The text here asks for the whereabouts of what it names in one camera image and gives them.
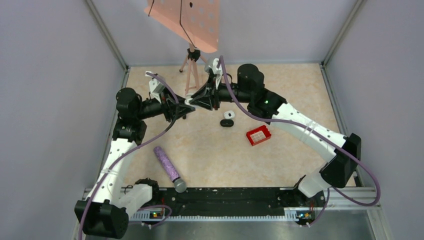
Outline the white earbud charging case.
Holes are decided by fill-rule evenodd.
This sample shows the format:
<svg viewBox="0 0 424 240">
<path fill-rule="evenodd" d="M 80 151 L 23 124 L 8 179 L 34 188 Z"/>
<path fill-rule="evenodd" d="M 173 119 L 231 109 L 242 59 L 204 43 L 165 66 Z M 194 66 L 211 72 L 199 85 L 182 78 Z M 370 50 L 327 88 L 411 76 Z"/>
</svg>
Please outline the white earbud charging case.
<svg viewBox="0 0 424 240">
<path fill-rule="evenodd" d="M 235 112 L 232 110 L 226 111 L 224 112 L 223 117 L 226 120 L 232 120 L 235 118 Z"/>
</svg>

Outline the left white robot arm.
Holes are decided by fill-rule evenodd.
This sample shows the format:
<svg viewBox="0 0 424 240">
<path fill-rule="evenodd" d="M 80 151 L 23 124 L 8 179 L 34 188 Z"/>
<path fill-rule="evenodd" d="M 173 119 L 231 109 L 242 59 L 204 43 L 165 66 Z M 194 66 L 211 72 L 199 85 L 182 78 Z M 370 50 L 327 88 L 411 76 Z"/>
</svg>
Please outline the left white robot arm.
<svg viewBox="0 0 424 240">
<path fill-rule="evenodd" d="M 135 152 L 163 136 L 176 120 L 195 111 L 185 99 L 165 89 L 158 99 L 142 99 L 130 87 L 120 89 L 116 96 L 117 121 L 112 131 L 109 155 L 103 169 L 85 200 L 75 204 L 79 222 L 77 239 L 98 236 L 121 239 L 132 217 L 144 204 L 154 207 L 160 193 L 151 184 L 137 183 L 128 194 L 121 195 L 123 181 Z M 143 138 L 147 131 L 145 119 L 164 115 L 169 126 L 150 140 Z"/>
</svg>

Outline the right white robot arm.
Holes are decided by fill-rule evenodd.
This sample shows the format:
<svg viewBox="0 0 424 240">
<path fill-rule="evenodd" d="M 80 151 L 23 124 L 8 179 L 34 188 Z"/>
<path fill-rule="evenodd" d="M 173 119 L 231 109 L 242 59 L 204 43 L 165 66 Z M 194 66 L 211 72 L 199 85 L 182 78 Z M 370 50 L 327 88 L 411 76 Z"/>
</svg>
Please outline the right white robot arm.
<svg viewBox="0 0 424 240">
<path fill-rule="evenodd" d="M 205 68 L 207 82 L 187 102 L 207 110 L 217 110 L 222 102 L 236 98 L 247 104 L 247 111 L 255 119 L 265 119 L 315 150 L 325 164 L 302 177 L 295 185 L 293 200 L 307 206 L 314 196 L 330 187 L 344 188 L 361 157 L 362 139 L 334 132 L 296 110 L 277 93 L 265 88 L 265 76 L 254 64 L 243 64 L 237 69 L 237 81 L 226 85 L 221 68 Z"/>
</svg>

